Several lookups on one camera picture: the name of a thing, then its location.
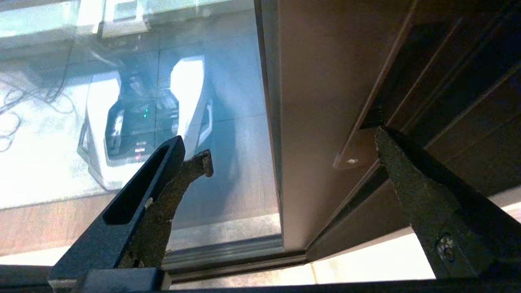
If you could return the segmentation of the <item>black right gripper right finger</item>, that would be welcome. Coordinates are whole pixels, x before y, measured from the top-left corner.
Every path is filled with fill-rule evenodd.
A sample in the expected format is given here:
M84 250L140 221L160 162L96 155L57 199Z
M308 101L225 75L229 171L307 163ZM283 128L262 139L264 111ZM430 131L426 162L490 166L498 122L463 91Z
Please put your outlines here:
M520 280L519 221L403 133L379 127L375 142L436 278Z

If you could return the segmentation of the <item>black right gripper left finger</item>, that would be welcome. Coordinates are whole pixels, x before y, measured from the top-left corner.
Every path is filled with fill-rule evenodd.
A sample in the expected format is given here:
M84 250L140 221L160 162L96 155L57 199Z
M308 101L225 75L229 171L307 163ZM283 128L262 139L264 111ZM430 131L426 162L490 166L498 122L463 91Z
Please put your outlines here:
M209 149L185 160L184 141L161 144L49 275L51 287L167 287L161 269L177 208L214 173Z

